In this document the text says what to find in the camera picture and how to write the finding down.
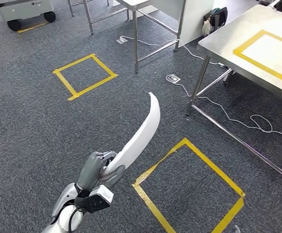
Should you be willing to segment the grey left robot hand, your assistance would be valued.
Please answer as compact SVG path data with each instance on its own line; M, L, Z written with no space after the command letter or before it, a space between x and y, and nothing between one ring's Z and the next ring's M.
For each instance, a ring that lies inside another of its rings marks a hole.
M113 151L92 153L84 164L76 186L81 190L90 193L92 189L99 185L104 185L107 188L112 188L119 181L124 174L126 167L120 165L115 171L108 175L102 175L104 167L109 165L110 161L116 157Z

